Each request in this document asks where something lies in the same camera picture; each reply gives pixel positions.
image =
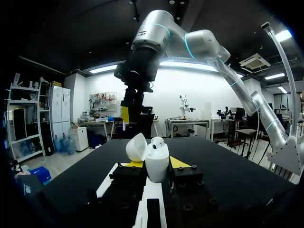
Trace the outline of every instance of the ceiling light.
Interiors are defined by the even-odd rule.
[[[265,77],[265,79],[269,80],[269,79],[273,79],[273,78],[277,78],[277,77],[283,77],[283,76],[285,76],[285,74],[280,73],[280,74],[277,74],[277,75],[272,75],[272,76]]]
[[[287,91],[286,91],[282,86],[278,86],[278,88],[279,88],[284,94],[287,94]]]
[[[117,64],[90,70],[90,72],[92,74],[96,74],[96,73],[100,73],[100,72],[104,72],[104,71],[108,71],[108,70],[115,70],[116,68],[117,68]]]
[[[275,37],[279,42],[282,42],[283,40],[286,40],[286,39],[292,37],[292,35],[288,30],[284,30],[284,31],[276,34]]]
[[[160,66],[166,66],[166,67],[186,67],[186,68],[194,68],[194,69],[200,69],[200,70],[207,70],[207,71],[214,71],[217,72],[217,70],[211,66],[203,65],[203,64],[197,64],[197,63],[184,63],[184,62],[169,62],[164,61],[160,63]]]

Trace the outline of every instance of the cardboard box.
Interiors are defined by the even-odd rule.
[[[61,83],[55,81],[52,82],[52,85],[62,87]]]

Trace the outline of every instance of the black table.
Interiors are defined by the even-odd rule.
[[[116,162],[130,162],[125,152],[128,141],[111,140],[91,152],[44,187],[46,198],[60,213],[87,204],[88,188],[97,190]],[[275,194],[294,186],[269,170],[204,138],[168,138],[165,142],[170,155],[187,164],[197,165],[203,172],[205,185],[217,198],[219,209],[266,204]],[[169,205],[168,190],[168,185],[163,184],[165,208]]]

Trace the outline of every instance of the door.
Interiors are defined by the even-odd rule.
[[[62,122],[62,130],[66,137],[69,134],[68,130],[70,129],[70,127],[71,127],[71,123],[69,121]]]
[[[58,139],[62,138],[62,123],[53,123],[52,124],[53,127],[53,139],[55,139],[55,135],[57,135]]]
[[[61,100],[62,100],[62,88],[58,86],[54,86],[52,91],[52,106],[51,106],[52,123],[62,122]]]
[[[62,88],[62,103],[61,103],[61,116],[62,122],[70,121],[70,96],[71,90]]]

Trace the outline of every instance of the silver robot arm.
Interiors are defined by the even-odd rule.
[[[287,171],[301,174],[304,164],[304,142],[285,133],[277,116],[265,98],[258,92],[249,94],[236,72],[225,64],[230,53],[222,47],[209,30],[187,33],[164,10],[154,10],[145,18],[132,44],[133,52],[152,49],[157,58],[165,53],[169,57],[190,57],[207,61],[226,79],[239,97],[246,113],[251,116],[259,111],[260,119],[272,143],[271,162]]]

